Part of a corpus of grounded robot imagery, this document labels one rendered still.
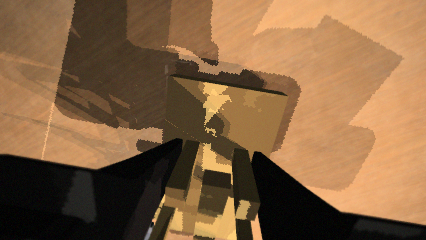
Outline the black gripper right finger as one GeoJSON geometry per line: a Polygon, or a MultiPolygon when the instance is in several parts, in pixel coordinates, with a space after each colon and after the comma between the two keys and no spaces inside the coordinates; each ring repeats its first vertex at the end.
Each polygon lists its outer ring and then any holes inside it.
{"type": "Polygon", "coordinates": [[[261,152],[251,165],[262,240],[426,240],[426,225],[338,211],[261,152]]]}

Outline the tan wooden toy catapult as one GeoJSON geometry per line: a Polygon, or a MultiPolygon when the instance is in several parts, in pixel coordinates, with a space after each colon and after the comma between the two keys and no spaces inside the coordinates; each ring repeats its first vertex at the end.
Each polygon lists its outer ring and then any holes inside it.
{"type": "Polygon", "coordinates": [[[169,230],[193,240],[254,240],[260,199],[251,165],[270,158],[289,96],[280,91],[172,74],[164,143],[183,139],[165,195],[143,240],[169,230]]]}

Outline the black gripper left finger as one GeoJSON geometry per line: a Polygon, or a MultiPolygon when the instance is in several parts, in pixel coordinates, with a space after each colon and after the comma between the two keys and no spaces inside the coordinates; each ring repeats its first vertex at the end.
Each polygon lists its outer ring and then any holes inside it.
{"type": "Polygon", "coordinates": [[[0,154],[0,203],[77,216],[87,240],[143,240],[182,144],[175,138],[99,169],[0,154]]]}

